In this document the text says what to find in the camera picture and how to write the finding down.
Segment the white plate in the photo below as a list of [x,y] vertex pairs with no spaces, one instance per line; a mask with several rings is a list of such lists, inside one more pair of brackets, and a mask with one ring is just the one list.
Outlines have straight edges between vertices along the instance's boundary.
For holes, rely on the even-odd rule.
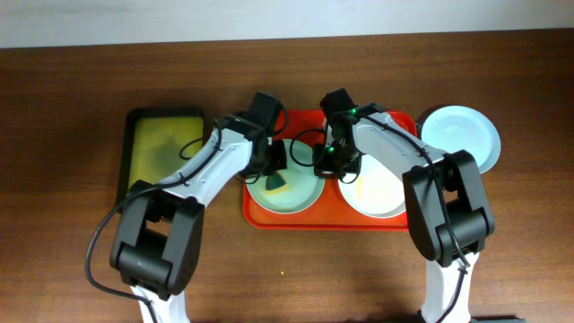
[[358,176],[347,174],[338,186],[345,202],[368,217],[387,219],[405,211],[403,182],[370,155],[361,157]]

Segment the light blue plate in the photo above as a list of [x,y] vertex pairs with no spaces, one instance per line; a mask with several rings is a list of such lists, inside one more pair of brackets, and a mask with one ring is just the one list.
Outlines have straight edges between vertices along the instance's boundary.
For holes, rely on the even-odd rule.
[[490,170],[501,154],[497,128],[483,113],[460,105],[427,110],[416,120],[421,140],[447,153],[466,150],[473,155],[481,174]]
[[286,152],[286,168],[278,170],[277,174],[283,182],[281,186],[267,189],[271,176],[260,177],[255,184],[247,184],[248,193],[255,202],[265,210],[278,214],[295,214],[313,205],[325,186],[325,180],[317,177],[310,167],[296,163],[291,155],[291,139],[283,139]]

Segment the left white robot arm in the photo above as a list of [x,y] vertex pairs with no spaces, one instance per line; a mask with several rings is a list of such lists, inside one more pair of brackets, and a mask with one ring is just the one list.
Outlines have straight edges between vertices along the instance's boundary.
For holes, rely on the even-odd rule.
[[187,320],[183,292],[199,259],[204,212],[235,175],[252,184],[286,166],[275,124],[283,104],[257,92],[248,110],[216,120],[204,146],[174,173],[130,188],[110,264],[138,300],[146,322]]

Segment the green yellow sponge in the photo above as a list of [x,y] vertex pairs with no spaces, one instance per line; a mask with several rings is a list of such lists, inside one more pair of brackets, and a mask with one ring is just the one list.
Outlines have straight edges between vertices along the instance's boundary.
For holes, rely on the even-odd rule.
[[265,190],[266,191],[273,191],[279,188],[282,188],[286,185],[286,180],[279,172],[274,172],[271,175],[268,175],[265,179]]

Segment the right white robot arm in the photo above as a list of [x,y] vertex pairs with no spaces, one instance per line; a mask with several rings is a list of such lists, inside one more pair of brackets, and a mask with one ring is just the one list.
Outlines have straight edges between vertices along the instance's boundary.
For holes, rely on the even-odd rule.
[[424,322],[469,322],[472,272],[495,222],[477,163],[469,152],[447,153],[397,125],[387,109],[356,105],[345,89],[319,103],[324,141],[313,148],[316,176],[363,173],[371,156],[400,178],[414,246],[425,259]]

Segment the light blue plate top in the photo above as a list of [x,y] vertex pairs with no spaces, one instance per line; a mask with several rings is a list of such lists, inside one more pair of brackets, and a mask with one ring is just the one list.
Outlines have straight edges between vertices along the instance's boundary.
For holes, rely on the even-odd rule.
[[501,154],[497,128],[483,113],[460,105],[427,110],[416,120],[421,140],[447,153],[466,150],[473,155],[481,174],[490,170]]

